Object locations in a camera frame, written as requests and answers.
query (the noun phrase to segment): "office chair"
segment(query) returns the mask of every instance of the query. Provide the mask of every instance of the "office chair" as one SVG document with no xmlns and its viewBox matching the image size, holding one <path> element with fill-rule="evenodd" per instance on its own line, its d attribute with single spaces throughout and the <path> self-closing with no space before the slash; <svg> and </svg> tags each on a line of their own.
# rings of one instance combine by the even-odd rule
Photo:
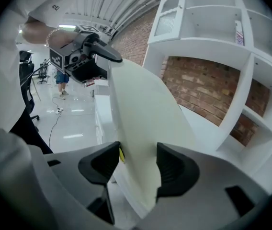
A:
<svg viewBox="0 0 272 230">
<path fill-rule="evenodd" d="M 20 55 L 19 77 L 20 77 L 20 80 L 22 80 L 34 71 L 34 64 L 32 63 L 31 53 L 26 51 L 20 51 L 19 55 Z M 26 81 L 26 83 L 21 86 L 21 93 L 25 103 L 25 109 L 28 112 L 28 114 L 32 113 L 35 106 L 34 99 L 31 94 L 31 88 L 30 88 L 31 81 L 32 81 L 32 78 L 29 78 Z M 35 116 L 32 116 L 31 119 L 39 120 L 40 117 L 39 115 L 35 115 Z"/>
<path fill-rule="evenodd" d="M 44 80 L 44 79 L 47 77 L 47 75 L 46 75 L 47 70 L 48 70 L 47 65 L 45 67 L 42 67 L 41 69 L 39 69 L 38 77 L 40 78 L 40 81 L 37 84 L 46 82 L 46 80 Z"/>
</svg>

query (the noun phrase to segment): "cable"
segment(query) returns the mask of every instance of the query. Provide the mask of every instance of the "cable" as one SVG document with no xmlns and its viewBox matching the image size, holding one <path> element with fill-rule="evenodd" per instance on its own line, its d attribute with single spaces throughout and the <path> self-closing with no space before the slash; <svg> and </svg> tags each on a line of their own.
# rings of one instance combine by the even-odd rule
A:
<svg viewBox="0 0 272 230">
<path fill-rule="evenodd" d="M 54 98 L 55 98 L 55 97 L 52 98 L 52 102 L 53 102 L 53 103 L 57 106 L 57 108 L 58 108 L 58 107 L 59 107 L 58 104 L 56 104 L 56 103 L 53 101 Z M 58 120 L 59 120 L 61 114 L 62 114 L 62 112 L 60 112 L 60 114 L 59 114 L 59 116 L 58 116 L 58 118 L 57 118 L 57 120 L 56 120 L 56 123 L 55 123 L 55 124 L 53 125 L 53 127 L 51 128 L 51 132 L 50 132 L 50 136 L 49 136 L 49 148 L 51 148 L 50 140 L 51 140 L 51 135 L 52 135 L 53 128 L 55 127 L 55 125 L 57 125 L 57 122 L 58 122 Z"/>
<path fill-rule="evenodd" d="M 57 125 L 57 122 L 58 122 L 58 120 L 59 120 L 59 118 L 60 118 L 60 116 L 61 116 L 61 113 L 62 113 L 62 112 L 60 112 L 60 114 L 59 114 L 59 116 L 58 116 L 58 118 L 57 118 L 57 120 L 56 120 L 56 123 L 55 123 L 55 124 L 53 125 L 53 127 L 51 128 L 51 132 L 50 132 L 50 136 L 49 136 L 49 148 L 51 148 L 50 140 L 51 140 L 51 135 L 52 135 L 53 128 L 55 127 L 55 125 Z"/>
<path fill-rule="evenodd" d="M 52 102 L 57 106 L 57 108 L 59 108 L 59 105 L 56 104 L 56 103 L 53 101 L 54 98 L 56 98 L 56 99 L 59 99 L 59 98 L 58 98 L 58 97 L 53 97 L 53 98 L 52 98 Z"/>
</svg>

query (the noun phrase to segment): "white floor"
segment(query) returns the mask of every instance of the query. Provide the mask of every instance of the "white floor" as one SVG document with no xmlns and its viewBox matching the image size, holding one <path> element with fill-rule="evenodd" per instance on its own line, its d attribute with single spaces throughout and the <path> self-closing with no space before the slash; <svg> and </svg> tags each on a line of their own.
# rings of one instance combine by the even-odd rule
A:
<svg viewBox="0 0 272 230">
<path fill-rule="evenodd" d="M 97 145 L 95 131 L 95 104 L 91 97 L 91 89 L 70 80 L 66 90 L 69 93 L 65 100 L 58 98 L 58 90 L 55 83 L 37 84 L 38 79 L 33 78 L 37 93 L 33 86 L 31 93 L 35 107 L 31 116 L 39 115 L 40 120 L 34 120 L 39 129 L 39 134 L 49 145 L 54 153 L 83 149 Z M 57 105 L 64 111 L 61 116 L 55 114 Z M 130 229 L 138 221 L 139 216 L 129 205 L 116 183 L 108 184 L 109 195 L 115 217 L 115 226 L 120 229 Z"/>
</svg>

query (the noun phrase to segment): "white wall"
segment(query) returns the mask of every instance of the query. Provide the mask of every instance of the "white wall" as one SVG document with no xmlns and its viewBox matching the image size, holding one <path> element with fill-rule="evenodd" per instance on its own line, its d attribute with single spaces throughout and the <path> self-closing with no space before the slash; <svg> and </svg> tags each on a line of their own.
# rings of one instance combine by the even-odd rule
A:
<svg viewBox="0 0 272 230">
<path fill-rule="evenodd" d="M 40 51 L 32 51 L 32 59 L 33 59 L 33 63 L 34 63 L 34 70 L 37 70 L 40 66 L 41 63 L 43 63 L 43 61 L 45 59 L 49 59 L 49 51 L 47 49 L 47 47 L 45 47 L 44 50 L 40 50 Z"/>
</svg>

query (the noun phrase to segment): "person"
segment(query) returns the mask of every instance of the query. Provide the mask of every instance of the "person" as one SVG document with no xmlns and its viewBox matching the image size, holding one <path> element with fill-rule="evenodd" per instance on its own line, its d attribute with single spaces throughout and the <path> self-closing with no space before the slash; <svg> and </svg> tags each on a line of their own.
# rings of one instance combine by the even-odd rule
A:
<svg viewBox="0 0 272 230">
<path fill-rule="evenodd" d="M 36 132 L 25 109 L 15 42 L 23 24 L 22 35 L 32 44 L 46 44 L 47 38 L 50 46 L 62 47 L 72 42 L 76 33 L 56 27 L 74 1 L 13 0 L 0 17 L 0 128 L 40 147 L 44 154 L 52 151 Z"/>
<path fill-rule="evenodd" d="M 65 95 L 68 95 L 66 91 L 66 83 L 69 82 L 69 76 L 57 70 L 56 83 L 58 84 L 59 98 L 65 100 Z"/>
</svg>

